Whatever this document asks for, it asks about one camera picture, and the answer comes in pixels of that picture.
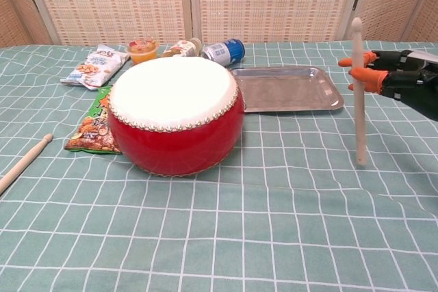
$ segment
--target chips bag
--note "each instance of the chips bag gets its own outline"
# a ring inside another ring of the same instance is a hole
[[[88,115],[64,149],[90,153],[121,153],[107,122],[107,100],[110,90],[110,86],[99,88]]]
[[[100,44],[96,51],[87,56],[84,63],[76,66],[67,78],[61,79],[61,83],[84,85],[90,90],[97,90],[110,80],[128,59],[129,54]]]

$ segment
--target table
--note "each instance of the table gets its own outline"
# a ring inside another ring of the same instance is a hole
[[[438,291],[438,124],[367,94],[357,168],[337,65],[351,42],[247,44],[235,66],[318,66],[345,107],[246,114],[234,151],[186,178],[63,149],[96,92],[60,79],[92,49],[0,49],[0,174],[54,134],[0,197],[0,291]],[[365,49],[438,54],[428,42]]]

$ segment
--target red drum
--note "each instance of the red drum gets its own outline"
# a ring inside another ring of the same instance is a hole
[[[240,138],[244,101],[234,76],[201,57],[135,65],[114,84],[108,122],[138,167],[185,176],[221,162]]]

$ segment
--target rectangular tray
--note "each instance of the rectangular tray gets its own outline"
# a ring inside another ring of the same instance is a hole
[[[234,68],[245,112],[339,109],[344,99],[324,70],[314,66]]]

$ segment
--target drumstick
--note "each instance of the drumstick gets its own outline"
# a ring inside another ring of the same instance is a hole
[[[12,184],[12,182],[24,171],[25,168],[41,153],[48,143],[53,139],[51,133],[44,136],[44,138],[38,142],[29,152],[17,162],[9,172],[0,179],[0,195]]]
[[[354,18],[351,27],[353,43],[352,68],[363,68],[362,20],[359,17]],[[356,162],[360,165],[365,165],[367,163],[367,146],[365,136],[364,84],[354,79],[353,92],[355,94]]]

